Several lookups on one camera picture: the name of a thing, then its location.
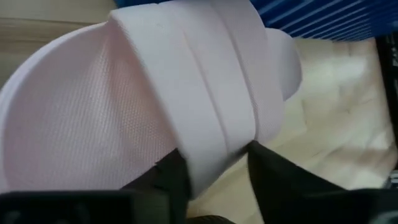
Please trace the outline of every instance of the wooden surface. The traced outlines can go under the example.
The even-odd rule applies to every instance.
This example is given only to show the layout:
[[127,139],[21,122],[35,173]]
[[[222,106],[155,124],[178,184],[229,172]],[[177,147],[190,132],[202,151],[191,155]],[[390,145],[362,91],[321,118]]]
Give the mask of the wooden surface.
[[[47,42],[106,20],[110,0],[0,0],[0,85]],[[347,189],[380,187],[397,159],[373,40],[296,40],[303,83],[285,104],[282,131],[267,146]],[[189,216],[217,214],[262,223],[243,158]]]

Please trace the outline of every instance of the blue surface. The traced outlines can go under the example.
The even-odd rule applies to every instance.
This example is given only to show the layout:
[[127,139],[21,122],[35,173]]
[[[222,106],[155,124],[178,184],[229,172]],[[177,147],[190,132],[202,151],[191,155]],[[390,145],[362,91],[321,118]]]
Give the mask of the blue surface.
[[[119,7],[167,0],[115,0]],[[364,40],[398,30],[398,0],[251,0],[266,27],[292,37]]]

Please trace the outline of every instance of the blue striped panel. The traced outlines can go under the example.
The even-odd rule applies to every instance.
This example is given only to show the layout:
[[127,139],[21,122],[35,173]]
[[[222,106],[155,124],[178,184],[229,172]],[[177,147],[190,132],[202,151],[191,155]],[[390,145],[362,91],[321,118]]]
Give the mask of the blue striped panel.
[[[168,0],[115,0],[119,7]],[[357,41],[398,30],[398,0],[251,0],[266,27],[293,37]]]

